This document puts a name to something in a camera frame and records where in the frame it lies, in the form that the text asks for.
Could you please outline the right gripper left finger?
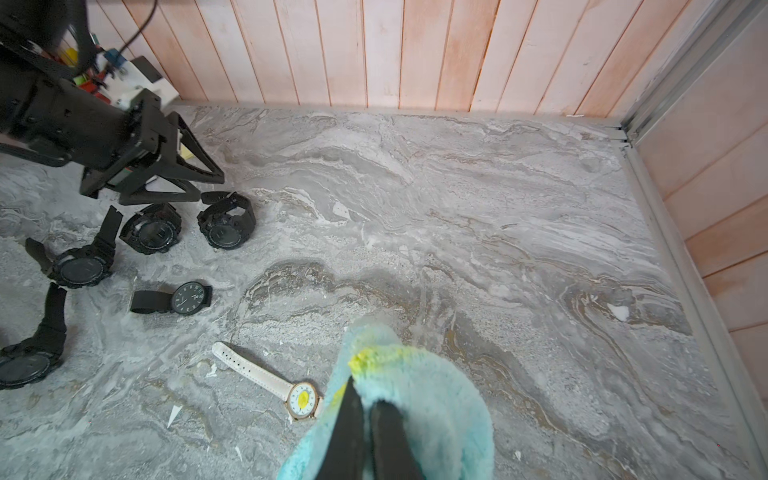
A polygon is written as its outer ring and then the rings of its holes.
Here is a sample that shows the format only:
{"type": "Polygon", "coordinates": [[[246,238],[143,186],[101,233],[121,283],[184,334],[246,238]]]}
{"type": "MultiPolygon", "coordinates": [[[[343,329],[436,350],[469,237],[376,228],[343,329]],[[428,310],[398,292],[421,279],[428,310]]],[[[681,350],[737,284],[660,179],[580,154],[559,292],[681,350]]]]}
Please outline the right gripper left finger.
{"type": "Polygon", "coordinates": [[[317,480],[361,480],[365,465],[364,409],[354,379],[346,383],[317,480]]]}

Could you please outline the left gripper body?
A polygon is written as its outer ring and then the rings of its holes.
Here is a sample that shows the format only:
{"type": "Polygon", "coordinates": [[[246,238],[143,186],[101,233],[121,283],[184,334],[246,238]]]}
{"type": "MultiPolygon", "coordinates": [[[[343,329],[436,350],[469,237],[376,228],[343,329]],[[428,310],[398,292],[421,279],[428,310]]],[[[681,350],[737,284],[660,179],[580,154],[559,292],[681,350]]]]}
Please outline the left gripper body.
{"type": "Polygon", "coordinates": [[[196,202],[198,184],[225,174],[177,113],[147,89],[121,110],[65,78],[64,66],[1,49],[2,153],[49,167],[82,165],[82,195],[104,189],[122,205],[196,202]]]}

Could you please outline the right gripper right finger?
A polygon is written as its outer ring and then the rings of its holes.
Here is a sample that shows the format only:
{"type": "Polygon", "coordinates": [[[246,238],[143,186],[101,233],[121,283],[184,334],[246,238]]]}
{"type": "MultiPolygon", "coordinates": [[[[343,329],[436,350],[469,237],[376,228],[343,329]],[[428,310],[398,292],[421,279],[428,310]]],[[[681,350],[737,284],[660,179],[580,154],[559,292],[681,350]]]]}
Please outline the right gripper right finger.
{"type": "Polygon", "coordinates": [[[385,401],[377,402],[371,409],[370,426],[374,477],[378,480],[422,480],[398,408],[385,401]]]}

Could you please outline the teal microfiber cloth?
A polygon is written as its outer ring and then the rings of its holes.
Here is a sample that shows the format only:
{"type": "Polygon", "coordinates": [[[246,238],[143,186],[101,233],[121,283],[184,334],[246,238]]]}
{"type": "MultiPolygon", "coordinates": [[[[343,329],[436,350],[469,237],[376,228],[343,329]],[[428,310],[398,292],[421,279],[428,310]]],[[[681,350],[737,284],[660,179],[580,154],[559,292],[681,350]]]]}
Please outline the teal microfiber cloth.
{"type": "Polygon", "coordinates": [[[479,390],[450,361],[403,344],[392,328],[368,319],[345,333],[328,384],[331,400],[283,463],[279,478],[316,479],[350,377],[364,409],[362,479],[376,479],[370,413],[379,401],[395,405],[403,416],[423,479],[492,478],[494,429],[479,390]]]}

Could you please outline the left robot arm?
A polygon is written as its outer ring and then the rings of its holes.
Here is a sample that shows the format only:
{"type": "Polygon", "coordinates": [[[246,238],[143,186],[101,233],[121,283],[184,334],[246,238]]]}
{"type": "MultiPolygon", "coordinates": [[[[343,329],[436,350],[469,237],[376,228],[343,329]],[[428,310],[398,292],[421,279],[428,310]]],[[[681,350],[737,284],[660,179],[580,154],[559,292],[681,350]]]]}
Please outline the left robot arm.
{"type": "Polygon", "coordinates": [[[122,205],[195,202],[225,174],[177,113],[177,92],[143,57],[105,51],[83,1],[1,4],[1,151],[82,166],[79,192],[122,205]]]}

